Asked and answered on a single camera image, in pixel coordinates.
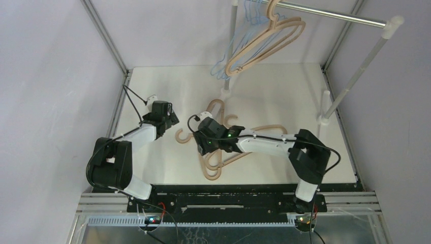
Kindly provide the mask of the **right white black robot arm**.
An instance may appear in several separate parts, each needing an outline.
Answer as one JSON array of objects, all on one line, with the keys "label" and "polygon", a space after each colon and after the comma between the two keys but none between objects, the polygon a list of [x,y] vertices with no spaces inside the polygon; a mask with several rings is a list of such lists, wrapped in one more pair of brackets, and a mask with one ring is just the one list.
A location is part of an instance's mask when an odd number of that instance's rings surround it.
[{"label": "right white black robot arm", "polygon": [[293,199],[299,211],[308,211],[314,205],[314,195],[334,152],[306,129],[296,134],[268,134],[242,126],[227,128],[207,117],[199,121],[192,134],[202,156],[220,149],[228,153],[257,152],[288,160],[299,178]]}]

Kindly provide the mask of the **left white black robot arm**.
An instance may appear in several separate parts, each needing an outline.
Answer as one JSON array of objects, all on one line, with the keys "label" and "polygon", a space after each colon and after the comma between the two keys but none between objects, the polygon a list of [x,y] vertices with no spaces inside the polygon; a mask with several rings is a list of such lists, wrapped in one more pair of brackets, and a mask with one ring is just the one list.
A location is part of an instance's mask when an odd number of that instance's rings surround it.
[{"label": "left white black robot arm", "polygon": [[100,137],[95,142],[85,175],[94,188],[116,190],[139,199],[147,212],[158,208],[159,199],[152,194],[152,184],[133,174],[133,154],[156,141],[173,125],[179,123],[172,103],[153,101],[149,113],[143,115],[138,126],[117,137]]}]

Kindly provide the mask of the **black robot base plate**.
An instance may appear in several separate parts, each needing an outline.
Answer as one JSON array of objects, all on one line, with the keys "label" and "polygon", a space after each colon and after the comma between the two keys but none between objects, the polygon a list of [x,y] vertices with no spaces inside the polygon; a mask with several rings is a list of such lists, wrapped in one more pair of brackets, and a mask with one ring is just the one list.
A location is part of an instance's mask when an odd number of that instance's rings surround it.
[{"label": "black robot base plate", "polygon": [[177,223],[273,223],[288,214],[326,213],[326,199],[315,194],[299,200],[295,184],[264,185],[156,185],[148,200],[128,198],[127,212],[160,214]]}]

